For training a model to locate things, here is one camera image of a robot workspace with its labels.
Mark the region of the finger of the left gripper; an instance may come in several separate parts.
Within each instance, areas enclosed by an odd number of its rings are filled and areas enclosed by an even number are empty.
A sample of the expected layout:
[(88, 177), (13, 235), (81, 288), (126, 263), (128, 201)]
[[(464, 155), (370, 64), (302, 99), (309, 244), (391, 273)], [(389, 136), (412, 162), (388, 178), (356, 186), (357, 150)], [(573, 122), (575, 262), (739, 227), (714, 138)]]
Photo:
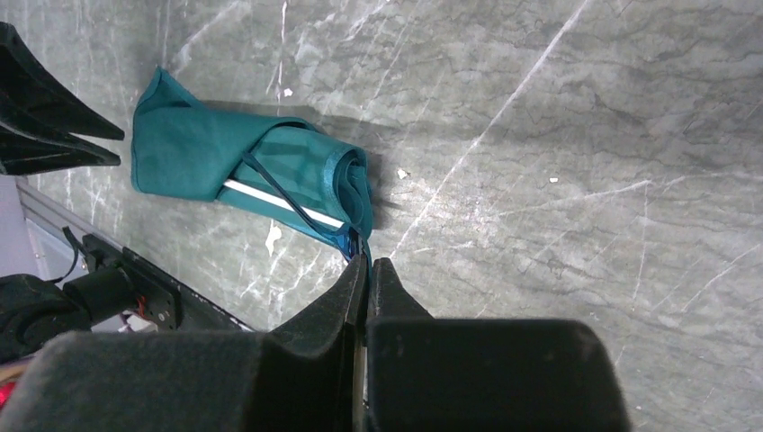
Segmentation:
[(124, 131), (79, 100), (33, 56), (13, 25), (1, 23), (1, 94), (59, 131), (122, 140)]
[(27, 176), (78, 167), (116, 167), (121, 158), (56, 130), (15, 107), (1, 109), (1, 173)]

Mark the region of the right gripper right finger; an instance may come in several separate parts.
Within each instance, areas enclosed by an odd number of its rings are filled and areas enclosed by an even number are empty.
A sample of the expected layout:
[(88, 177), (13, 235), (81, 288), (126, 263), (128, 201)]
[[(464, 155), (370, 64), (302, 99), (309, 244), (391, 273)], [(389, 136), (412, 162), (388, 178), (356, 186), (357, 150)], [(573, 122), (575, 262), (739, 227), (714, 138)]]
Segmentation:
[(371, 431), (628, 431), (607, 350), (573, 319), (437, 319), (388, 258), (366, 322)]

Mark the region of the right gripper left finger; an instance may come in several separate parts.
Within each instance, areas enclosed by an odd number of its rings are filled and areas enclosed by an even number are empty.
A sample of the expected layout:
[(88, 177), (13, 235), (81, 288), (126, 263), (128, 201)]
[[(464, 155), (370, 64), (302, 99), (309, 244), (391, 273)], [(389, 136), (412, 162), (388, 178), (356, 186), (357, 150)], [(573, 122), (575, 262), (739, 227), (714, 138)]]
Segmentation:
[(4, 431), (349, 431), (368, 265), (269, 332), (68, 332), (27, 366)]

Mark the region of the blue plastic utensil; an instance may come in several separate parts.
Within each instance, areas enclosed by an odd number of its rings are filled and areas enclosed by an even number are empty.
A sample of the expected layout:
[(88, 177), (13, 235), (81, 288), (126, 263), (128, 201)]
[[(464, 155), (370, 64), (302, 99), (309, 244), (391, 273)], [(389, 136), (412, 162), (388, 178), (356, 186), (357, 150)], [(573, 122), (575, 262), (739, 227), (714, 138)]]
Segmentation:
[(355, 257), (365, 254), (364, 241), (360, 234), (347, 222), (340, 228), (333, 228), (328, 225), (316, 222), (298, 209), (300, 206), (288, 192), (265, 170), (265, 167), (256, 160), (250, 153), (245, 152), (242, 157), (245, 166), (257, 172), (275, 191), (276, 196), (287, 200), (296, 210), (297, 214), (305, 225), (326, 240), (330, 245), (340, 251), (345, 260), (351, 261)]

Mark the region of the teal cloth napkin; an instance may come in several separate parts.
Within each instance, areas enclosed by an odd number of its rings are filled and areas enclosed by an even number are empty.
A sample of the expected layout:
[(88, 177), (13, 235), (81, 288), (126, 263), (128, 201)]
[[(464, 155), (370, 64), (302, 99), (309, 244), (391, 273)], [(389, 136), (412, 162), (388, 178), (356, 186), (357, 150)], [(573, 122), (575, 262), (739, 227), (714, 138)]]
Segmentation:
[(212, 108), (163, 68), (155, 71), (133, 115), (130, 177), (136, 191), (224, 203), (330, 245), (297, 214), (223, 185), (231, 179), (275, 194), (257, 172), (244, 165), (245, 152), (300, 206), (349, 223), (360, 234), (367, 252), (373, 206), (363, 149), (335, 139), (299, 117)]

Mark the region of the white plastic utensil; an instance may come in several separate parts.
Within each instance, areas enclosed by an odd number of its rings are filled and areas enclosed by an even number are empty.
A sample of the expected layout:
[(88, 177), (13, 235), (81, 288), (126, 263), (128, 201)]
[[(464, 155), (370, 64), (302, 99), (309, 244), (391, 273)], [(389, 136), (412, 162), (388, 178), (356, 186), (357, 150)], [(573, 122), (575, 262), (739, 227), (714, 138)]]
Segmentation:
[[(242, 184), (240, 182), (237, 182), (231, 179), (227, 180), (223, 185), (227, 187), (228, 189), (248, 195), (259, 201), (272, 204), (278, 208), (282, 208), (290, 212), (296, 212), (293, 206), (289, 204), (287, 200), (284, 200), (282, 197), (278, 197), (276, 195), (266, 193), (264, 191), (255, 189), (254, 187), (248, 186), (246, 184)], [(322, 223), (324, 225), (328, 225), (333, 228), (340, 228), (344, 224), (341, 220), (334, 219), (326, 214), (320, 213), (318, 211), (314, 211), (309, 208), (298, 206), (298, 209), (302, 211), (304, 214), (306, 214), (307, 216), (309, 216), (310, 218), (312, 218), (313, 220), (315, 220), (316, 222)]]

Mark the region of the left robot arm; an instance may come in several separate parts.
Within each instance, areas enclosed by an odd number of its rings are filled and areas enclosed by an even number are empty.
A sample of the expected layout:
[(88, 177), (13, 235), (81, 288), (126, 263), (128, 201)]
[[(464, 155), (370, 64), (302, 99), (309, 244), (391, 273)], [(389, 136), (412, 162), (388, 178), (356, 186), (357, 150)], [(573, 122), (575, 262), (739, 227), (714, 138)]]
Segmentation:
[[(124, 131), (89, 108), (33, 56), (8, 22), (1, 24), (1, 172), (28, 176), (78, 167), (117, 167), (118, 155), (90, 138), (123, 140)], [(54, 337), (88, 331), (145, 300), (121, 265), (68, 281), (31, 274), (1, 279), (1, 360), (38, 351)]]

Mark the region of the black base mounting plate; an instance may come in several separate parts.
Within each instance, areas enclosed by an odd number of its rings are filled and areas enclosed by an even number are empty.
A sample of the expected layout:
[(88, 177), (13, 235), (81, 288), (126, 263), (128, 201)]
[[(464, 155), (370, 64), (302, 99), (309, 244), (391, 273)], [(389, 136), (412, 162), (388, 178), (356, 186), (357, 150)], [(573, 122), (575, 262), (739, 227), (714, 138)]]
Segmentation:
[(115, 268), (126, 274), (136, 293), (134, 311), (160, 329), (250, 331), (242, 320), (200, 295), (127, 247), (115, 247), (95, 234), (83, 236), (91, 272)]

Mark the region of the aluminium frame rail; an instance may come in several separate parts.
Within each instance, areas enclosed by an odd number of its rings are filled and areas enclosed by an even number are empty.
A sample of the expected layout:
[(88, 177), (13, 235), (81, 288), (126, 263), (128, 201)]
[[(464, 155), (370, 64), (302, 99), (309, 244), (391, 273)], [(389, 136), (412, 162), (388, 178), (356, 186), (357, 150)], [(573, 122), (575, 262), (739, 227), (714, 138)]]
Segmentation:
[(54, 201), (46, 194), (35, 189), (30, 185), (26, 177), (16, 177), (14, 180), (25, 218), (33, 221), (50, 235), (65, 242), (66, 238), (63, 234), (63, 229), (69, 227), (78, 239), (81, 239), (86, 234), (94, 234), (111, 246), (122, 249), (120, 243), (93, 226), (90, 222), (82, 219), (59, 202)]

